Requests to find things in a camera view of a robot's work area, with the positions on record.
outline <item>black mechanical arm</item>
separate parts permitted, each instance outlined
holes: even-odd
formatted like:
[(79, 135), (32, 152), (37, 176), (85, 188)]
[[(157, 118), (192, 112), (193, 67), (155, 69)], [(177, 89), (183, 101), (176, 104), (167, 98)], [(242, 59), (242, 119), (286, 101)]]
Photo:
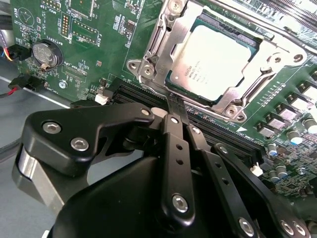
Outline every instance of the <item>black mechanical arm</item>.
[[(91, 164), (144, 156), (89, 186)], [(39, 112), (24, 126), (12, 177), (50, 207), (51, 238), (309, 238), (296, 217), (224, 144), (208, 145), (184, 104)]]

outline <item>green circuit board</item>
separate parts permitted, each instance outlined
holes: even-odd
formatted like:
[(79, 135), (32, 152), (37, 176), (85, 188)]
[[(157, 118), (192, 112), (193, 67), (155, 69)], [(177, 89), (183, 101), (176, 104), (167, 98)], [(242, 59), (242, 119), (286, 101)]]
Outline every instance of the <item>green circuit board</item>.
[[(207, 0), (199, 2), (216, 9)], [(278, 22), (281, 19), (281, 13), (268, 8), (259, 0), (237, 2), (270, 21)], [(107, 80), (107, 86), (115, 78), (140, 86), (136, 77), (126, 68), (126, 62), (143, 57), (159, 15), (161, 0), (34, 0), (28, 4), (24, 0), (11, 0), (11, 5), (17, 44), (30, 48), (34, 42), (48, 39), (56, 43), (63, 53), (63, 64), (50, 72), (41, 72), (33, 58), (18, 65), (22, 73), (43, 79), (48, 90), (77, 101), (93, 99), (102, 78)], [(216, 10), (235, 21), (247, 24), (228, 12)], [(299, 37), (317, 47), (316, 32), (302, 26)], [(311, 78), (315, 71), (317, 57), (312, 55), (301, 66), (285, 67), (245, 109), (248, 119), (244, 123), (217, 120), (191, 107), (187, 111), (256, 144), (265, 146), (269, 142), (275, 142), (286, 147), (291, 154), (281, 154), (274, 158), (275, 165), (272, 167), (278, 164), (287, 165), (289, 173), (286, 179), (279, 182), (277, 192), (287, 196), (298, 195), (298, 188), (317, 176), (314, 169), (317, 167), (317, 159), (309, 157), (317, 148), (317, 137), (308, 135), (301, 123), (310, 114), (298, 113), (271, 138), (258, 133), (256, 125), (264, 121), (269, 113), (275, 113), (277, 105), (287, 104), (286, 97), (292, 92), (298, 93), (299, 84), (304, 81), (316, 84)], [(67, 88), (60, 88), (60, 81), (67, 82)], [(303, 136), (304, 142), (299, 147), (291, 145), (287, 139), (286, 133), (292, 128)], [(295, 171), (302, 166), (307, 167), (308, 176), (298, 177)], [(263, 179), (269, 180), (268, 174)], [(296, 184), (295, 187), (290, 186), (290, 183)]]
[[(31, 47), (48, 39), (58, 45), (64, 63), (42, 73), (32, 58), (19, 67), (46, 82), (46, 88), (71, 101), (95, 95), (101, 78), (138, 81), (127, 59), (141, 58), (159, 14), (160, 0), (12, 1), (17, 44)], [(66, 89), (58, 83), (65, 80)]]

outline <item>electrolytic capacitor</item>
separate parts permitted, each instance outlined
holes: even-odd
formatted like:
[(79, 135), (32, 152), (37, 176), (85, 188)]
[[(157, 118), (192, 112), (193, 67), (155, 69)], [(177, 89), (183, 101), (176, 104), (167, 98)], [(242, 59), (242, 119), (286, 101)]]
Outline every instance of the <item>electrolytic capacitor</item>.
[(272, 182), (277, 182), (277, 181), (279, 181), (279, 177), (277, 176), (277, 173), (276, 173), (275, 170), (270, 171), (268, 174), (269, 174), (269, 179), (270, 179)]
[(316, 134), (317, 133), (317, 122), (312, 119), (308, 118), (306, 120), (303, 120), (303, 125), (310, 134)]
[(305, 187), (305, 191), (306, 191), (306, 193), (309, 194), (309, 195), (314, 194), (313, 188), (312, 188), (312, 186), (310, 186), (310, 185), (307, 185), (307, 186)]
[(282, 179), (286, 176), (288, 176), (287, 174), (287, 171), (286, 171), (286, 166), (284, 165), (279, 165), (276, 167), (276, 173), (277, 173), (277, 176)]
[(287, 137), (290, 140), (292, 145), (299, 145), (303, 142), (301, 135), (298, 131), (292, 130), (287, 133)]
[(306, 190), (301, 188), (299, 191), (298, 191), (299, 195), (301, 197), (307, 197), (307, 193), (306, 193)]
[(275, 143), (267, 144), (267, 151), (268, 151), (268, 154), (271, 156), (277, 155), (276, 144)]

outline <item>wire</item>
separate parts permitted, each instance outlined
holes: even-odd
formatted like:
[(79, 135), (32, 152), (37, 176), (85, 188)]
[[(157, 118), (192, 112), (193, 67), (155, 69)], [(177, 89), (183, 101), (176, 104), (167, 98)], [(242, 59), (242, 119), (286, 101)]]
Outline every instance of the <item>wire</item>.
[(10, 159), (18, 153), (21, 138), (11, 142), (10, 144), (0, 148), (0, 163)]
[(13, 60), (10, 58), (10, 55), (9, 55), (9, 52), (8, 52), (8, 49), (7, 49), (7, 48), (4, 48), (4, 49), (3, 49), (3, 52), (4, 52), (4, 54), (5, 54), (5, 56), (6, 56), (6, 58), (7, 58), (8, 60), (13, 61)]
[(13, 88), (11, 91), (9, 91), (7, 93), (0, 94), (0, 98), (6, 98), (6, 97), (10, 96), (11, 94), (13, 94), (16, 90), (18, 90), (18, 88)]
[(1, 22), (0, 21), (0, 29), (1, 30), (12, 30), (13, 29), (13, 26), (12, 26), (12, 23), (11, 22)]
[(12, 17), (6, 15), (0, 15), (0, 22), (10, 22), (12, 23)]
[(11, 5), (9, 3), (0, 1), (0, 11), (11, 14)]

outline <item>cpu socket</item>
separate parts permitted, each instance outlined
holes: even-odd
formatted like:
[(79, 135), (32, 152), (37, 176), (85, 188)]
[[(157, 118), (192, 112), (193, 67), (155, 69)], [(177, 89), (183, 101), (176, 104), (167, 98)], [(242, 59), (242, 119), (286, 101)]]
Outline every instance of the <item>cpu socket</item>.
[(143, 58), (127, 67), (158, 95), (174, 93), (207, 115), (244, 122), (244, 109), (268, 82), (307, 59), (304, 49), (269, 33), (191, 0), (165, 0)]

